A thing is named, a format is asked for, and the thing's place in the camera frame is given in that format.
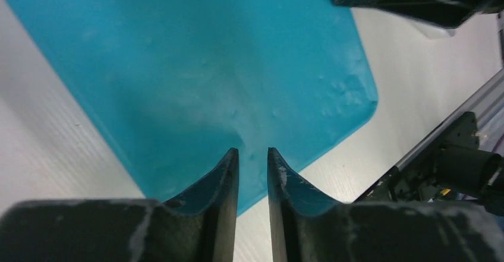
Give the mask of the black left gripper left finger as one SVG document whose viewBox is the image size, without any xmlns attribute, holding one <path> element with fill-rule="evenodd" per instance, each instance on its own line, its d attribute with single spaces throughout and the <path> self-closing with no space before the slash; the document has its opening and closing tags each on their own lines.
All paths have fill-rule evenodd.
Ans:
<svg viewBox="0 0 504 262">
<path fill-rule="evenodd" d="M 2 261 L 232 261 L 239 154 L 171 199 L 32 200 L 1 216 Z"/>
</svg>

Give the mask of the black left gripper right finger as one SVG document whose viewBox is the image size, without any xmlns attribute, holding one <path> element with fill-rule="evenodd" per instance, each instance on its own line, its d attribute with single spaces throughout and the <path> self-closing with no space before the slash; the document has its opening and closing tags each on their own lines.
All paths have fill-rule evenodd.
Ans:
<svg viewBox="0 0 504 262">
<path fill-rule="evenodd" d="M 503 232 L 463 202 L 344 204 L 267 151 L 274 261 L 502 261 Z"/>
</svg>

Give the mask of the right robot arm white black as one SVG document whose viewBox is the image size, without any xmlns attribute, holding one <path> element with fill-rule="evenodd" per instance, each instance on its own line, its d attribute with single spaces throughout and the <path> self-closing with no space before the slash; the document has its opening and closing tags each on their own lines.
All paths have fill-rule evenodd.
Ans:
<svg viewBox="0 0 504 262">
<path fill-rule="evenodd" d="M 332 0 L 340 7 L 372 8 L 442 29 L 455 29 L 470 17 L 497 14 L 503 0 Z M 503 214 L 503 157 L 480 149 L 477 134 L 484 87 L 466 110 L 441 123 L 405 159 L 390 168 L 360 201 L 429 201 L 442 191 L 468 195 L 494 214 Z"/>
</svg>

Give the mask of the teal box lid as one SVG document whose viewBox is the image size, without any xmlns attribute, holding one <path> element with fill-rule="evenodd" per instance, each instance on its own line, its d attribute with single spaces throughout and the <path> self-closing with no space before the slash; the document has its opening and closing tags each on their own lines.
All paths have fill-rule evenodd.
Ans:
<svg viewBox="0 0 504 262">
<path fill-rule="evenodd" d="M 378 95 L 330 0 L 5 0 L 145 196 L 167 200 L 240 153 L 238 212 L 266 153 L 300 171 L 364 125 Z"/>
</svg>

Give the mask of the steel serving tongs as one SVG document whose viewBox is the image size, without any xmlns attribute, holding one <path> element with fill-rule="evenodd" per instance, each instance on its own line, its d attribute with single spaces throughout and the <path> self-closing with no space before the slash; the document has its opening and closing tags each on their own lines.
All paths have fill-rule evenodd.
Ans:
<svg viewBox="0 0 504 262">
<path fill-rule="evenodd" d="M 422 35 L 426 38 L 434 40 L 434 39 L 446 39 L 450 37 L 454 37 L 456 34 L 455 29 L 444 29 L 437 26 L 432 26 L 420 21 L 408 20 L 410 25 L 416 28 Z"/>
</svg>

